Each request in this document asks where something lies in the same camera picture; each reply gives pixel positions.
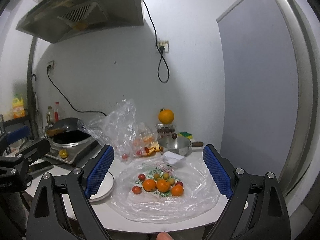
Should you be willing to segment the fingertip at bottom edge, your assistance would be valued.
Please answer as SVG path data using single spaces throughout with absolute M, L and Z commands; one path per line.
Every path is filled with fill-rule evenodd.
M 173 238 L 167 232 L 160 232 L 157 237 L 157 240 L 173 240 Z

